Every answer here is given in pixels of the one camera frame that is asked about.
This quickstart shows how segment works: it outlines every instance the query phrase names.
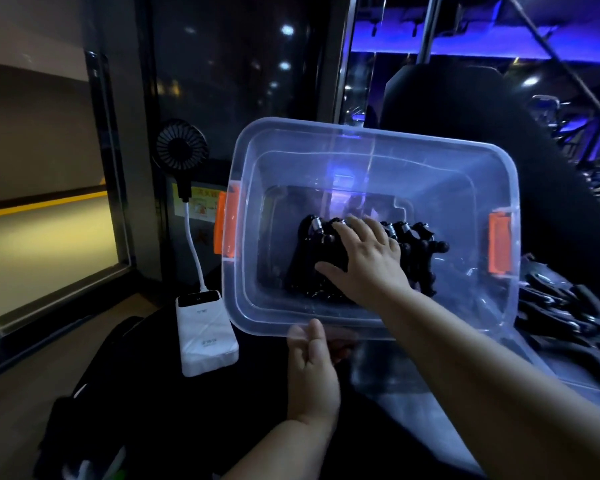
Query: yellow stripe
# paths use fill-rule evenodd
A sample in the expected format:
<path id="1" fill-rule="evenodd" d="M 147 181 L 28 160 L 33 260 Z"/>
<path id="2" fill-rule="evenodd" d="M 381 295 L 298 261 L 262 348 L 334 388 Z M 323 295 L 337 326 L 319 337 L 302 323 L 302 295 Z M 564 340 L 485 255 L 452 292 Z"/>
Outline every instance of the yellow stripe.
<path id="1" fill-rule="evenodd" d="M 7 209 L 0 209 L 0 216 L 7 216 L 9 214 L 15 214 L 17 212 L 24 212 L 25 210 L 42 209 L 43 207 L 51 207 L 53 205 L 60 205 L 63 203 L 78 202 L 90 198 L 104 197 L 105 195 L 107 195 L 107 191 L 85 195 L 76 195 L 75 197 L 59 198 L 56 200 L 48 200 L 46 202 L 28 203 L 26 205 L 19 205 L 17 207 L 8 207 Z"/>

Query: warning sticker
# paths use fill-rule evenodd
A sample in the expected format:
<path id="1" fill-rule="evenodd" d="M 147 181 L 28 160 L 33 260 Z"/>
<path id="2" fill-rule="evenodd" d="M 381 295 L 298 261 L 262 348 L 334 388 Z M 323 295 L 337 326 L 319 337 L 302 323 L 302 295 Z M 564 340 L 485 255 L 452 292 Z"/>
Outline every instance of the warning sticker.
<path id="1" fill-rule="evenodd" d="M 178 202 L 178 186 L 172 185 L 173 201 Z M 192 187 L 191 199 L 189 200 L 189 217 L 200 221 L 216 222 L 216 209 L 220 190 L 206 189 L 204 187 Z M 182 205 L 176 204 L 175 214 L 184 217 Z"/>

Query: ceiling light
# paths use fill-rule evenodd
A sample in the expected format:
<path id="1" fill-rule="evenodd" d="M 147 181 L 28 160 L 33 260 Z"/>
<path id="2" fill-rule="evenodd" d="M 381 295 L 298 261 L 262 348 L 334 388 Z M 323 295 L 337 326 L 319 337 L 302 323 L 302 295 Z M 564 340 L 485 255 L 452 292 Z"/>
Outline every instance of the ceiling light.
<path id="1" fill-rule="evenodd" d="M 540 78 L 538 76 L 532 75 L 526 81 L 524 81 L 522 83 L 522 85 L 524 87 L 528 88 L 529 86 L 533 86 L 533 85 L 537 84 L 539 81 L 540 81 Z"/>

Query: hand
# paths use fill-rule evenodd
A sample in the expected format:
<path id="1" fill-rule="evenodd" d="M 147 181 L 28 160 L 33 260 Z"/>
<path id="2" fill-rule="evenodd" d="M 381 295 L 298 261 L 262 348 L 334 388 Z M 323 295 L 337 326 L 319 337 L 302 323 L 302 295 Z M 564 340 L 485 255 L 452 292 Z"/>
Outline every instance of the hand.
<path id="1" fill-rule="evenodd" d="M 324 327 L 313 319 L 307 331 L 289 329 L 287 419 L 328 430 L 335 428 L 340 409 L 340 384 L 331 363 Z"/>
<path id="2" fill-rule="evenodd" d="M 347 272 L 324 261 L 315 268 L 346 297 L 379 314 L 389 298 L 412 291 L 400 267 L 400 246 L 378 221 L 350 216 L 347 222 L 351 227 L 333 224 L 349 256 Z"/>

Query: metal pole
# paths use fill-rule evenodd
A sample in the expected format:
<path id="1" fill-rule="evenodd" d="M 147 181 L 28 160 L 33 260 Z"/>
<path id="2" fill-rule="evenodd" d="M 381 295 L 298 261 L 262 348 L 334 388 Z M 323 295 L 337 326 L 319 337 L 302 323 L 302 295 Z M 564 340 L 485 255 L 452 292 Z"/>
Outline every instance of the metal pole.
<path id="1" fill-rule="evenodd" d="M 554 60 L 554 62 L 556 62 L 558 65 L 560 65 L 561 69 L 565 72 L 567 78 L 571 81 L 572 84 L 574 84 L 577 88 L 579 88 L 579 90 L 581 90 L 581 92 L 584 94 L 584 96 L 593 105 L 594 111 L 596 113 L 598 113 L 598 118 L 599 118 L 598 126 L 597 126 L 595 132 L 593 133 L 591 140 L 589 141 L 589 144 L 587 145 L 586 149 L 584 150 L 581 160 L 579 161 L 579 163 L 577 165 L 577 167 L 579 167 L 579 168 L 586 166 L 587 161 L 589 160 L 589 157 L 591 156 L 591 154 L 593 152 L 593 149 L 596 147 L 596 145 L 598 144 L 598 140 L 600 139 L 600 101 L 595 96 L 595 94 L 593 94 L 591 92 L 590 88 L 587 87 L 587 85 L 580 78 L 580 76 L 578 74 L 576 74 L 576 72 L 574 72 L 573 69 L 568 64 L 566 64 L 565 62 L 563 62 L 560 59 L 560 57 L 558 56 L 556 51 L 553 49 L 553 47 L 551 45 L 549 45 L 549 42 L 547 42 L 547 40 L 544 39 L 544 37 L 540 34 L 538 29 L 534 25 L 534 23 L 527 16 L 524 9 L 522 8 L 522 5 L 520 5 L 519 1 L 518 0 L 508 0 L 508 1 L 509 1 L 509 3 L 511 3 L 513 8 L 516 10 L 516 13 L 522 19 L 524 24 L 527 26 L 527 28 L 531 32 L 531 35 L 533 35 L 534 39 L 536 39 L 536 42 L 538 42 L 538 44 L 540 44 L 540 46 L 544 49 L 544 51 L 547 54 L 549 54 L 549 56 L 551 56 L 551 58 L 552 58 L 552 60 Z"/>
<path id="2" fill-rule="evenodd" d="M 416 64 L 429 63 L 429 59 L 431 58 L 431 45 L 433 44 L 433 35 L 436 31 L 441 3 L 442 0 L 429 0 L 427 15 L 424 19 L 424 28 L 422 31 L 422 44 L 420 45 Z"/>

